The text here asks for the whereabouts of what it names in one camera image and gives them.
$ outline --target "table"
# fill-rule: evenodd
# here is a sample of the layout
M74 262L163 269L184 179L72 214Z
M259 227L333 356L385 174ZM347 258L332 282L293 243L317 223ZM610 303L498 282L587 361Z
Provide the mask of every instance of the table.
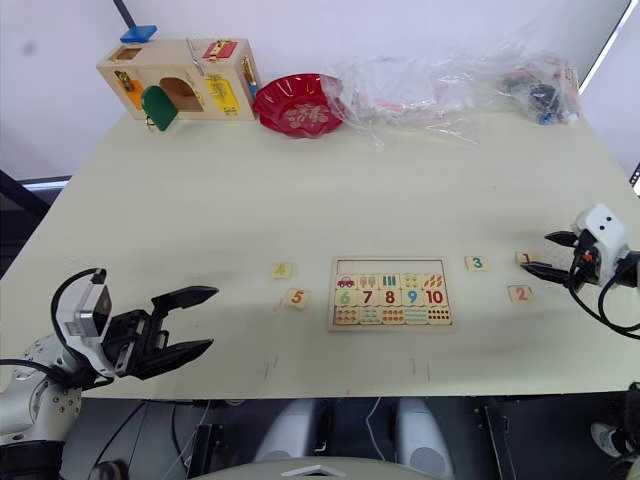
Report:
M541 127L481 117L478 144L389 132L376 150L344 127L294 140L257 123L180 121L150 133L123 118L62 192L0 283L3 357L51 331L49 302L67 276L108 271L113 313L188 284L219 295L165 320L170 342L214 338L198 360L90 395L273 398L548 394L624 389L638 343L583 313L558 285L528 275L514 252L567 267L543 239L604 201L640 246L640 201L584 120ZM441 256L457 323L451 333L327 330L334 256ZM464 256L491 271L470 273ZM270 280L274 262L295 264ZM508 285L536 301L511 303ZM289 288L308 308L278 308ZM593 301L597 290L583 295ZM612 319L640 300L614 290Z

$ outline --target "floor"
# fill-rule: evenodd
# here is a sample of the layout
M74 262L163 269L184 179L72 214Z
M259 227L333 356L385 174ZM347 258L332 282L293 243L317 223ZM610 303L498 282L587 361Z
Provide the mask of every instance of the floor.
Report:
M56 195L56 192L44 194L49 201L53 201ZM6 200L2 202L2 209L0 276L38 224L37 220ZM375 400L323 400L322 405L333 418L326 425L325 454L377 458L364 423ZM396 400L382 399L371 420L387 460L395 456L391 425ZM223 401L171 404L86 399L67 441L61 473L67 480L84 480L96 461L120 460L128 466L133 479L185 478L171 436L174 409L177 444L180 448L186 447L185 457L189 455L194 429L204 418L204 423L224 427L222 448L214 456L212 470L250 462L271 422L288 401L249 400L239 406L230 406ZM504 435L515 472L513 478L607 478L610 459L591 440L589 427L594 421L620 424L622 401L622 394L616 392L549 397L426 399L449 446L458 480L498 478L484 415L485 405L498 406L505 419ZM134 410L135 413L124 423Z

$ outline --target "puzzle piece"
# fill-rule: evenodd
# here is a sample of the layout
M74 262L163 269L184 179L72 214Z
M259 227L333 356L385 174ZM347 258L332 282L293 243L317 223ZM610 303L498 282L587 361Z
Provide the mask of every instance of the puzzle piece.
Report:
M336 275L336 290L356 290L358 275L352 273L339 273Z
M307 307L307 303L309 303L310 298L310 291L290 288L289 290L287 290L287 295L285 297L284 303L285 305L289 305L290 307L295 307L302 310Z
M489 271L489 260L487 260L487 257L464 257L464 263L470 272Z
M417 273L403 273L400 275L400 286L401 288L419 290L422 287L422 275Z
M339 307L357 307L360 303L360 292L357 290L338 290L334 303Z
M380 304L383 306L402 305L402 292L400 290L380 290Z
M425 290L424 304L427 306L444 307L449 305L446 290Z
M421 307L424 305L422 290L402 290L402 305L405 307Z
M424 275L422 288L425 290L444 290L444 277L439 273Z
M540 257L535 253L530 252L516 252L516 263L521 265L527 262L537 262Z
M404 309L404 318L407 325L426 325L428 322L426 307L413 307Z
M378 276L376 274L359 274L358 290L377 290Z
M397 273L381 273L378 275L378 288L400 288L400 275Z
M380 305L380 290L359 290L358 305L361 307L376 307Z
M357 325L360 322L360 309L336 307L333 318L336 325Z
M382 308L382 323L385 325L402 325L405 323L404 308Z
M280 280L291 277L293 273L292 263L274 263L269 269L269 278L272 280Z
M451 325L451 311L448 307L429 308L427 318L430 325Z
M382 309L380 307L360 309L360 325L378 325L380 323L382 323Z
M513 303L533 302L533 290L527 285L512 285L508 287L509 298Z

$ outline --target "plastic bag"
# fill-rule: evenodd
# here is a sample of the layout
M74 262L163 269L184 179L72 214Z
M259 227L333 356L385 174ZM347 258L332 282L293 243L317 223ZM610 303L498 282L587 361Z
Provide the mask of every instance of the plastic bag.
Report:
M473 113L482 111L518 109L540 124L573 122L579 113L575 70L553 54L523 51L505 48L437 64L415 58L343 63L327 72L322 88L332 112L378 144L385 125L476 143Z

